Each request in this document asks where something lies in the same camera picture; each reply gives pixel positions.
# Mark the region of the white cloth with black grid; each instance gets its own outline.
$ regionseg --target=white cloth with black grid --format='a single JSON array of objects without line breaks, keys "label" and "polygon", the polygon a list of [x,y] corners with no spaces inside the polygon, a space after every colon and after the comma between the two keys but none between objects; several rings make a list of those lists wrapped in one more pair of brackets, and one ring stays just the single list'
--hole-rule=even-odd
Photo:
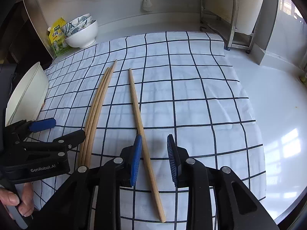
[{"label": "white cloth with black grid", "polygon": [[[46,70],[49,89],[39,119],[54,117],[56,126],[35,133],[28,141],[50,142],[84,128],[99,81],[115,59],[118,62],[100,113],[90,168],[103,165],[133,144],[136,124],[128,78],[128,69],[132,68],[167,219],[167,223],[159,223],[141,160],[135,190],[120,191],[123,230],[185,229],[188,192],[186,188],[176,191],[172,182],[168,134],[206,166],[231,167],[259,200],[265,197],[261,134],[217,34],[135,35],[97,44],[53,64]],[[77,155],[76,150],[68,152],[70,173],[77,168]],[[34,182],[35,206],[40,209],[68,177],[64,174]],[[215,228],[214,193],[210,191]]]}]

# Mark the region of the blue and white bowl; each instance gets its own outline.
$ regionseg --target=blue and white bowl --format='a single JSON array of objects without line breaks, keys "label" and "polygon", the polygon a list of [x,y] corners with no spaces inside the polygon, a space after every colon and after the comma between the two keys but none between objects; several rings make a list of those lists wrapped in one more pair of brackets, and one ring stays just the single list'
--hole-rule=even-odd
[{"label": "blue and white bowl", "polygon": [[88,27],[74,33],[65,39],[66,43],[71,47],[85,48],[94,43],[98,34],[98,22],[94,22]]},{"label": "blue and white bowl", "polygon": [[92,23],[93,23],[93,19],[91,15],[85,14],[65,24],[63,27],[61,27],[61,30],[64,33],[64,35],[69,37],[72,34],[80,31],[81,29],[87,27],[88,25]]}]

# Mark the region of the plastic bag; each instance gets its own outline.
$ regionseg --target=plastic bag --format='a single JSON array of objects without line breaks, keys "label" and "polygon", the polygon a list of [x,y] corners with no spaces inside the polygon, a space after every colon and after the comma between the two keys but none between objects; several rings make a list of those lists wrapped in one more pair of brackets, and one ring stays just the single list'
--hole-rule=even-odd
[{"label": "plastic bag", "polygon": [[63,18],[59,18],[52,24],[51,28],[48,28],[48,31],[50,31],[49,39],[56,56],[60,56],[72,48],[66,43],[65,35],[61,30],[61,27],[65,24],[66,21]]}]

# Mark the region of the finger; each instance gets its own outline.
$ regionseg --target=finger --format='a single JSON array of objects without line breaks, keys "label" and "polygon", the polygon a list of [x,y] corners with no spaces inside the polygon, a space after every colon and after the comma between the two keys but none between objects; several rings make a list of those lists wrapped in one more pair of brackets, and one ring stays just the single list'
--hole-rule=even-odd
[{"label": "finger", "polygon": [[25,205],[33,203],[34,190],[32,183],[28,182],[23,185],[21,200]]},{"label": "finger", "polygon": [[24,204],[23,202],[18,207],[20,214],[24,217],[30,216],[34,211],[34,203],[30,202],[28,205]]},{"label": "finger", "polygon": [[6,189],[0,189],[0,200],[6,206],[17,206],[19,204],[18,196]]},{"label": "finger", "polygon": [[34,196],[34,191],[32,184],[25,183],[21,196],[22,203],[18,208],[21,215],[28,217],[33,213],[34,210],[33,196]]}]

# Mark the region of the ceramic bowl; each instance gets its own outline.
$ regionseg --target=ceramic bowl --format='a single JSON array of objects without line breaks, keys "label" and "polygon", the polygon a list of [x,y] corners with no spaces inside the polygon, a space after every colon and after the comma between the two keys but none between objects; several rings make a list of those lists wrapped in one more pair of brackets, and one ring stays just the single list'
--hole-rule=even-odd
[{"label": "ceramic bowl", "polygon": [[87,26],[91,25],[93,23],[93,19],[90,16],[89,18],[85,19],[84,21],[80,22],[76,27],[74,27],[73,29],[71,29],[66,37],[71,36],[72,34],[79,32],[80,30],[86,28]]},{"label": "ceramic bowl", "polygon": [[71,47],[85,48],[95,41],[98,34],[98,23],[96,20],[86,28],[74,33],[65,39],[66,43]]},{"label": "ceramic bowl", "polygon": [[82,15],[76,19],[73,19],[69,23],[65,24],[63,27],[61,27],[62,32],[64,35],[67,35],[71,30],[73,30],[75,27],[77,27],[82,21],[86,20],[89,18],[91,15],[90,14],[85,14]]},{"label": "ceramic bowl", "polygon": [[44,103],[49,82],[39,62],[16,86],[7,104],[6,126],[20,120],[36,120]]}]

